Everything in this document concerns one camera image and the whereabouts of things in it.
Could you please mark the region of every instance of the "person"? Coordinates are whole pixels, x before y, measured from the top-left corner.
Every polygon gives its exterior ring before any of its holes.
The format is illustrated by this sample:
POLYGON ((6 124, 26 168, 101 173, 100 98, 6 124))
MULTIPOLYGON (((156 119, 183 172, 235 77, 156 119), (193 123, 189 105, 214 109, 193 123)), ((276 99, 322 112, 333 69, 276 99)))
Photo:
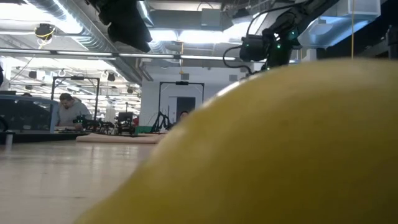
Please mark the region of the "person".
POLYGON ((180 121, 184 119, 184 117, 188 116, 188 111, 183 111, 180 113, 180 121))
POLYGON ((2 85, 2 83, 4 81, 4 75, 2 74, 2 71, 3 71, 3 69, 2 69, 2 67, 0 65, 0 86, 2 85))
POLYGON ((22 96, 28 96, 28 97, 33 97, 30 93, 24 93, 22 96))
POLYGON ((81 115, 85 115, 86 119, 91 119, 86 105, 72 97, 71 94, 62 93, 58 110, 58 126, 74 126, 76 129, 81 129, 81 124, 73 124, 73 120, 81 115))

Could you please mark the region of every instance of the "doorway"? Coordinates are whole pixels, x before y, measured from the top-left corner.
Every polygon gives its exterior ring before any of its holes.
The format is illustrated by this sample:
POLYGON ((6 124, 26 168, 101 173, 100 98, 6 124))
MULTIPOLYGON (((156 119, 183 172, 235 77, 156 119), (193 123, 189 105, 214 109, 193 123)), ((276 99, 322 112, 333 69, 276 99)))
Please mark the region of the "doorway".
POLYGON ((177 122, 180 121, 181 112, 195 109, 196 101, 195 97, 177 97, 177 122))

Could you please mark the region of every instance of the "yellow ball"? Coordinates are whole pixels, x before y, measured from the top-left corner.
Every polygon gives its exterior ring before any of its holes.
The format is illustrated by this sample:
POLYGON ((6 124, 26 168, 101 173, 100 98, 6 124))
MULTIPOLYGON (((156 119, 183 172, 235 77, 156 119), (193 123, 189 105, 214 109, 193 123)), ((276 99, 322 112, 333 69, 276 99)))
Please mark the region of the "yellow ball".
POLYGON ((77 223, 398 223, 398 63, 250 79, 176 126, 77 223))

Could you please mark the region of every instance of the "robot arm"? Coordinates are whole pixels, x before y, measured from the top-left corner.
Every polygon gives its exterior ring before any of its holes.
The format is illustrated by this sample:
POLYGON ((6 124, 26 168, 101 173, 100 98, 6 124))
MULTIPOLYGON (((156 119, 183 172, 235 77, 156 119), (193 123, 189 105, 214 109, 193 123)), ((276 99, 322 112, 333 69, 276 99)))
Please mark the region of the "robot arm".
POLYGON ((308 0, 294 4, 282 13, 261 35, 243 37, 239 56, 245 62, 267 59, 262 70, 287 65, 293 49, 300 48, 297 37, 316 18, 339 0, 308 0))

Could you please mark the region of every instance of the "ceiling light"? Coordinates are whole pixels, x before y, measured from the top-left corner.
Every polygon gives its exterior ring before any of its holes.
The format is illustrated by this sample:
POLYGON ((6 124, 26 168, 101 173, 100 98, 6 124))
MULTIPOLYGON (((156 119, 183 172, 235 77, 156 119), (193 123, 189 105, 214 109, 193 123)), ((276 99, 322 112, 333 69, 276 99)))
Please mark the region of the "ceiling light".
POLYGON ((192 44, 208 44, 228 42, 228 38, 220 31, 185 30, 178 37, 179 41, 192 44))
POLYGON ((120 57, 137 57, 137 58, 174 58, 174 55, 166 54, 119 54, 120 57))
POLYGON ((15 21, 51 21, 53 16, 31 4, 0 3, 0 19, 15 21))
POLYGON ((30 49, 0 49, 0 53, 20 53, 20 54, 51 54, 49 50, 30 50, 30 49))
MULTIPOLYGON (((83 88, 92 88, 92 85, 81 85, 83 88)), ((100 88, 114 88, 114 86, 100 86, 100 88)))
MULTIPOLYGON (((199 59, 199 60, 222 60, 222 57, 214 57, 214 56, 197 56, 197 55, 181 55, 181 59, 199 59)), ((227 61, 236 60, 234 57, 225 57, 227 61)))
POLYGON ((116 58, 107 58, 107 57, 87 57, 88 60, 116 60, 116 58))
POLYGON ((60 55, 112 56, 112 53, 104 53, 104 52, 58 51, 57 53, 60 55))
POLYGON ((152 29, 149 31, 153 41, 176 41, 177 35, 174 30, 152 29))

